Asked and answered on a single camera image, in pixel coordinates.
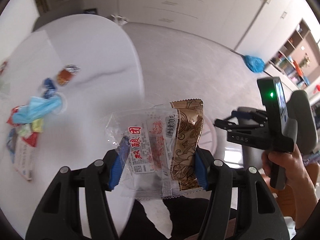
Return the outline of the person right hand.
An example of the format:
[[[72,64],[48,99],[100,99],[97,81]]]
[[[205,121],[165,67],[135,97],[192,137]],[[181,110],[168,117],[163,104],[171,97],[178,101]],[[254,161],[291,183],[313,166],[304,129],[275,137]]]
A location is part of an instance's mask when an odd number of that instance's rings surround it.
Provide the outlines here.
[[[315,173],[316,170],[305,168],[298,146],[295,146],[292,153],[265,151],[261,158],[267,177],[271,175],[272,164],[285,169],[285,189],[270,190],[277,195],[276,201],[283,216],[291,217],[295,221],[296,230],[301,229],[318,203],[315,191],[316,178],[310,178],[308,174],[309,171]]]

